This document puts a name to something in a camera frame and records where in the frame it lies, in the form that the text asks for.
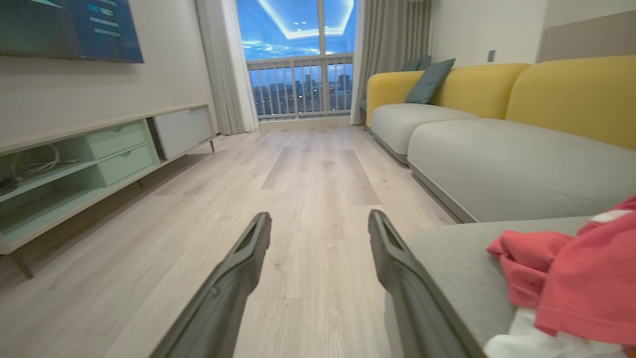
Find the floor plank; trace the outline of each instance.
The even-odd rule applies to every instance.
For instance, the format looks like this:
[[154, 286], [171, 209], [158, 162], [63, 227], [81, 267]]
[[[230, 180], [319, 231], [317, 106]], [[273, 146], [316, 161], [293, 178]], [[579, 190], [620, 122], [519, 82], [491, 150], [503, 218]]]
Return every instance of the floor plank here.
[[360, 127], [215, 139], [0, 258], [1, 357], [144, 357], [240, 236], [272, 243], [235, 357], [390, 357], [366, 221], [452, 223]]

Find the window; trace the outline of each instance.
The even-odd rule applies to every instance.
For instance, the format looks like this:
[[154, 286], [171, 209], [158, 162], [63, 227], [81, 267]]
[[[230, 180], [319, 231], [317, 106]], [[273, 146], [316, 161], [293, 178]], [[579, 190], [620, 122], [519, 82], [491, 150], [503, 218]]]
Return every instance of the window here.
[[326, 54], [346, 54], [356, 44], [356, 2], [324, 0]]
[[[324, 7], [325, 49], [318, 1]], [[248, 61], [354, 51], [355, 0], [237, 0], [237, 6]]]
[[355, 0], [237, 0], [237, 6], [260, 120], [351, 109]]

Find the cabinet leg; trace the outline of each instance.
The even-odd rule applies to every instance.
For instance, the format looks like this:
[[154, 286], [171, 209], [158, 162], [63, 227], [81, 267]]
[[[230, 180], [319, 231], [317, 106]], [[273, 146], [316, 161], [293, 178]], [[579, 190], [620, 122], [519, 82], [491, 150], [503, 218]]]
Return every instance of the cabinet leg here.
[[16, 266], [18, 266], [20, 271], [22, 271], [22, 273], [26, 277], [28, 277], [29, 279], [33, 278], [33, 273], [31, 272], [31, 269], [29, 269], [27, 263], [24, 262], [24, 259], [22, 258], [22, 256], [20, 256], [20, 254], [14, 251], [10, 253], [9, 256], [11, 256], [11, 259], [13, 260], [13, 262], [15, 262]]

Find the drawer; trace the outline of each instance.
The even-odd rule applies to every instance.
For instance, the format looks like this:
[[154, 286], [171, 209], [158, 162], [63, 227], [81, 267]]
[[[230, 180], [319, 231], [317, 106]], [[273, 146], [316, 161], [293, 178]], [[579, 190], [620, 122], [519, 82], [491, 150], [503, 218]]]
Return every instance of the drawer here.
[[146, 142], [144, 126], [141, 122], [90, 133], [87, 138], [96, 159]]
[[153, 159], [147, 145], [116, 155], [99, 163], [106, 185], [119, 182], [127, 176], [152, 165]]

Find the cabinet door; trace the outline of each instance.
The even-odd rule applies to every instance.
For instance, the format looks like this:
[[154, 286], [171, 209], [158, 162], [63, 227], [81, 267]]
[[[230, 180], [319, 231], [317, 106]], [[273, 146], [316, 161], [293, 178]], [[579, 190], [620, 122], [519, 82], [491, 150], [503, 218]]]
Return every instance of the cabinet door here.
[[190, 117], [193, 121], [199, 143], [203, 143], [213, 137], [214, 133], [212, 133], [212, 124], [210, 123], [210, 118], [207, 115], [206, 107], [190, 110]]
[[155, 128], [163, 156], [171, 159], [199, 144], [197, 128], [190, 111], [179, 111], [155, 117]]

